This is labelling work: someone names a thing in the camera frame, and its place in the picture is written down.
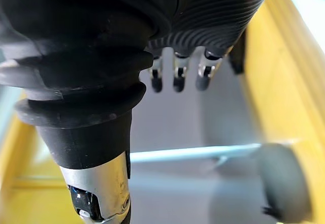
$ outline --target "yellow wooden rail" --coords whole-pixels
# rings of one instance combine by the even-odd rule
[[[265,140],[295,141],[313,221],[323,224],[324,53],[290,0],[266,0],[249,26],[248,45],[245,79]]]

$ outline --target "gray background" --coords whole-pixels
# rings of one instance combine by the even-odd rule
[[[228,62],[209,89],[195,88],[202,50],[193,54],[183,93],[172,88],[172,52],[164,51],[163,91],[147,93],[133,110],[132,151],[258,143],[241,84]],[[275,224],[261,214],[262,184],[253,159],[215,169],[215,159],[134,164],[130,188],[132,223]]]

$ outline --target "ribbed rubber sleeve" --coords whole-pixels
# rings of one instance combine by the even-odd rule
[[[234,45],[263,0],[189,0],[173,20],[172,32],[149,42],[150,50],[213,47],[220,54]]]

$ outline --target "black fingertip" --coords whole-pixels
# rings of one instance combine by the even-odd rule
[[[176,92],[182,92],[185,87],[185,78],[175,78],[174,77],[174,82],[173,82],[173,88]]]
[[[163,89],[163,80],[162,80],[162,78],[153,78],[153,79],[151,79],[151,85],[152,85],[153,91],[155,91],[156,93],[161,92],[162,89]]]
[[[197,76],[196,87],[199,91],[207,90],[210,84],[210,78]]]

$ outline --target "white metal bar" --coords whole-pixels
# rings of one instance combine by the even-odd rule
[[[147,163],[211,157],[245,157],[258,150],[260,146],[260,144],[247,144],[134,152],[130,154],[130,158],[131,163]]]

